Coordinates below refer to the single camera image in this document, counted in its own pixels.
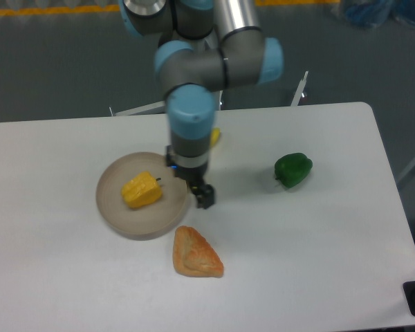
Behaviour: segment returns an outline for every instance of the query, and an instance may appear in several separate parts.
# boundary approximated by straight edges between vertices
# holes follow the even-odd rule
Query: yellow line on floor
[[[100,6],[79,6],[69,7],[50,7],[41,8],[23,8],[21,10],[0,9],[0,16],[22,16],[22,15],[52,15],[52,14],[82,14],[85,12],[119,12],[118,5],[108,5],[104,8]]]
[[[340,0],[255,0],[257,6],[275,6],[275,5],[308,5],[319,3],[338,3]],[[78,6],[69,7],[50,7],[41,8],[23,8],[20,10],[0,9],[0,16],[24,16],[24,15],[54,15],[54,14],[82,14],[87,12],[119,12],[118,5],[108,5],[104,8],[99,6]]]

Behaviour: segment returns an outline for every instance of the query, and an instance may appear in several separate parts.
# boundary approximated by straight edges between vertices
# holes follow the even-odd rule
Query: bread
[[[223,263],[215,250],[194,228],[181,226],[175,231],[172,255],[175,270],[187,277],[222,277]]]

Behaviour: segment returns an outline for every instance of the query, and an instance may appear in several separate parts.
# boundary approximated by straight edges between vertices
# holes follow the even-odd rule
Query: green bell pepper
[[[287,188],[302,182],[312,169],[312,160],[305,154],[287,154],[275,163],[275,178]]]

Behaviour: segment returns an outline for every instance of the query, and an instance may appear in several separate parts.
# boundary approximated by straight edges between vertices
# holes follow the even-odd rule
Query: beige plate
[[[143,171],[161,178],[163,195],[155,203],[133,210],[125,204],[120,191],[127,181]],[[98,209],[109,225],[132,239],[159,237],[186,213],[186,182],[174,177],[159,154],[138,152],[117,159],[104,171],[96,194]]]

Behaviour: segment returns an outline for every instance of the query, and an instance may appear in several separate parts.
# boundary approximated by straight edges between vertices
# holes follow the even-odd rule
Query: gray floor
[[[282,79],[225,92],[229,109],[287,106],[309,70],[309,104],[374,109],[395,175],[415,155],[415,30],[338,21],[331,6],[258,8],[284,46]],[[0,18],[0,122],[109,116],[157,102],[157,37],[133,39],[119,13]],[[400,193],[415,238],[415,179]]]

